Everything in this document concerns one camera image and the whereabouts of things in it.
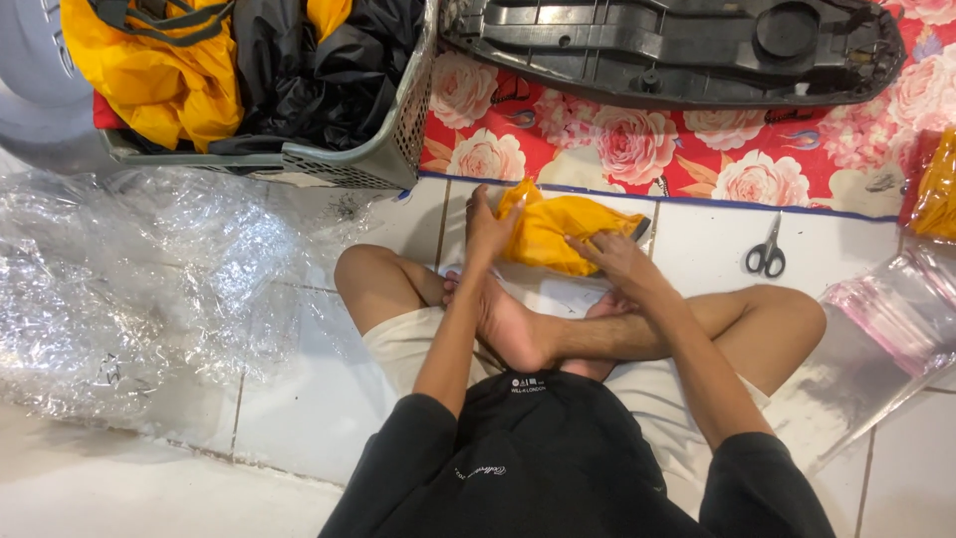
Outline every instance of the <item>scissors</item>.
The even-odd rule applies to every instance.
[[[773,228],[771,228],[771,234],[767,237],[767,241],[750,249],[747,257],[744,258],[744,265],[747,266],[749,273],[760,273],[762,271],[768,279],[775,279],[782,275],[783,270],[787,267],[787,258],[784,257],[783,251],[776,246],[776,237],[780,232],[781,215],[783,215],[783,212],[779,212],[773,220]],[[756,265],[750,263],[754,258],[757,261]],[[778,260],[780,269],[772,272],[771,267]]]

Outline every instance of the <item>white shorts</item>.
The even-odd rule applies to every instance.
[[[362,337],[399,397],[411,393],[444,314],[440,306],[415,310],[373,327]],[[502,371],[502,365],[476,341],[468,386]],[[757,407],[761,411],[767,407],[770,399],[743,377],[740,380]],[[674,361],[623,364],[614,368],[604,385],[640,424],[664,472],[671,497],[674,490],[688,486],[700,491],[710,464],[710,450],[687,411]],[[696,517],[697,506],[678,504]]]

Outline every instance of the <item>perforated basket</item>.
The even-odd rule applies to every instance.
[[[286,143],[281,153],[227,156],[209,154],[149,155],[112,129],[101,129],[107,152],[133,167],[185,166],[249,175],[299,187],[411,189],[418,181],[424,120],[431,93],[435,57],[437,0],[426,0],[424,24],[408,61],[395,102],[372,140],[348,151]]]

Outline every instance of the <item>knee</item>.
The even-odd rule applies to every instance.
[[[334,279],[336,288],[339,288],[350,276],[362,274],[366,278],[369,270],[374,270],[378,264],[395,259],[391,249],[379,245],[352,245],[345,249],[336,261]]]
[[[772,284],[757,284],[743,291],[749,292],[748,308],[785,308],[793,323],[802,324],[809,332],[823,336],[827,316],[813,297],[800,290]]]

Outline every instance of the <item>hand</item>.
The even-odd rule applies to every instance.
[[[605,277],[628,295],[667,285],[667,280],[651,258],[637,243],[624,235],[598,232],[591,236],[594,246],[586,245],[570,235],[565,235],[564,240],[582,258],[600,267]]]
[[[508,216],[498,220],[488,203],[488,185],[480,185],[475,189],[466,203],[466,259],[479,258],[491,263],[508,245],[523,209],[524,202],[518,202]]]

